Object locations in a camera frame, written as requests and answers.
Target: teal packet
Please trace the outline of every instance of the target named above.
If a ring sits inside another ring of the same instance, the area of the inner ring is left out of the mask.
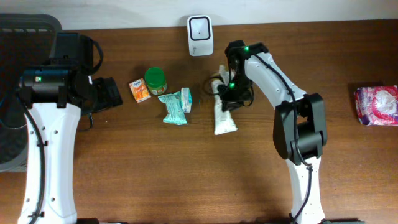
[[[178,91],[173,94],[158,96],[158,99],[162,103],[166,104],[168,112],[168,115],[163,119],[163,122],[176,125],[188,124],[181,107],[181,92]]]

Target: small orange box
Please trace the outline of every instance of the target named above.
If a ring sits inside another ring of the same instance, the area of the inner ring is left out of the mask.
[[[140,103],[150,98],[150,94],[148,92],[147,87],[145,86],[145,81],[143,78],[140,78],[130,83],[130,90],[132,92],[132,95],[136,99],[137,103]]]

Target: green can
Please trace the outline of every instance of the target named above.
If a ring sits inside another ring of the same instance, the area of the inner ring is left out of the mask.
[[[166,76],[162,69],[154,67],[145,73],[145,82],[153,95],[161,95],[167,89]]]

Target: white wall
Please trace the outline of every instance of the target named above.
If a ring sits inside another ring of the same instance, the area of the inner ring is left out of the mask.
[[[397,19],[398,0],[0,0],[0,13],[45,13],[64,30],[185,26],[209,15],[214,25]]]

